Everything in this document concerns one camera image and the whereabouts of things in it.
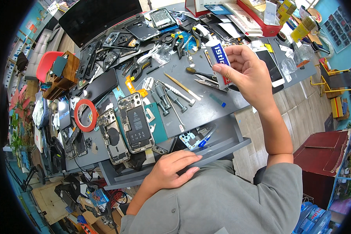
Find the blue pen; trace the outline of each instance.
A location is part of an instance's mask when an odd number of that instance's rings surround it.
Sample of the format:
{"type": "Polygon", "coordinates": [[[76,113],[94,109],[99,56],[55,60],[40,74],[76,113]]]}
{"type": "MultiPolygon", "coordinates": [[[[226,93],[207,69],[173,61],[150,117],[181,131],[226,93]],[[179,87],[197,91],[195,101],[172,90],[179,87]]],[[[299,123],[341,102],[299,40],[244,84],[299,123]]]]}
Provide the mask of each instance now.
{"type": "Polygon", "coordinates": [[[205,138],[199,143],[199,147],[203,147],[206,144],[206,142],[209,140],[209,138],[211,138],[211,136],[214,134],[216,129],[217,129],[217,126],[215,126],[213,129],[209,131],[209,133],[205,136],[205,138]]]}

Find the hand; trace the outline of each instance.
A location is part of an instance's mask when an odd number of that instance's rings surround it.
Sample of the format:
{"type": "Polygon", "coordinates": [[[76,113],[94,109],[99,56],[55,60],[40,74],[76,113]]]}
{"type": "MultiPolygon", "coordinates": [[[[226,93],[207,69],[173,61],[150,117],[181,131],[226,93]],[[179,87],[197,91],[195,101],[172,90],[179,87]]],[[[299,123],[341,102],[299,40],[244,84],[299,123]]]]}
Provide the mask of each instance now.
{"type": "Polygon", "coordinates": [[[225,48],[231,67],[215,64],[212,70],[230,79],[257,111],[270,110],[275,102],[267,65],[245,45],[225,48]]]}
{"type": "Polygon", "coordinates": [[[189,181],[200,168],[192,167],[181,176],[177,175],[177,171],[199,161],[201,158],[201,155],[183,150],[163,155],[157,161],[151,173],[146,176],[143,184],[153,193],[163,188],[178,188],[189,181]]]}

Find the phone battery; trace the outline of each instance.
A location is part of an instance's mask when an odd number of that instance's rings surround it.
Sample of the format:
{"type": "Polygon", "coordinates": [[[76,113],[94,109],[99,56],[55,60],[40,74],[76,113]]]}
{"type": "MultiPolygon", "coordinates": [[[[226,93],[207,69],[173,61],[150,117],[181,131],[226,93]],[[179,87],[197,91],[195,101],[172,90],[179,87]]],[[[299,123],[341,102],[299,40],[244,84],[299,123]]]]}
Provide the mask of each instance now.
{"type": "Polygon", "coordinates": [[[151,137],[147,120],[141,106],[127,111],[131,130],[127,132],[130,144],[135,144],[151,137]]]}

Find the istick glue tube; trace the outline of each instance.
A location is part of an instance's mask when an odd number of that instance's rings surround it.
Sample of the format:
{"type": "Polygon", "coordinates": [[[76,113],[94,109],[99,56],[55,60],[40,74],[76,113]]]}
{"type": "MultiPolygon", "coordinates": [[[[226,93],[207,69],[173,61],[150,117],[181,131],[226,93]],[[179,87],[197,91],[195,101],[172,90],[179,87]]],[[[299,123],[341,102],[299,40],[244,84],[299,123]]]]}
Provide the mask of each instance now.
{"type": "MultiPolygon", "coordinates": [[[[230,66],[228,56],[223,49],[223,46],[218,39],[213,39],[213,37],[208,34],[209,41],[206,43],[206,48],[208,54],[210,55],[212,65],[216,63],[223,63],[230,66]]],[[[232,85],[233,83],[226,77],[222,76],[220,73],[214,72],[217,77],[217,82],[219,83],[220,90],[232,85]]]]}

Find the gray shirt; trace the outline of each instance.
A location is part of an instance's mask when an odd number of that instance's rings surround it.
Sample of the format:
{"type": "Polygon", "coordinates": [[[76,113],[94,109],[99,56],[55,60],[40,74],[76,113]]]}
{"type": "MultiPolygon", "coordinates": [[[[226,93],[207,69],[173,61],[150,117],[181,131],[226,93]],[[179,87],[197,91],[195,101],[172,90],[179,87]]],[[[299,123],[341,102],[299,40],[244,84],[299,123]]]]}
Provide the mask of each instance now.
{"type": "Polygon", "coordinates": [[[124,216],[121,233],[289,234],[299,219],[302,194],[298,165],[275,164],[253,185],[233,174],[231,161],[215,161],[180,188],[158,191],[137,215],[124,216]]]}

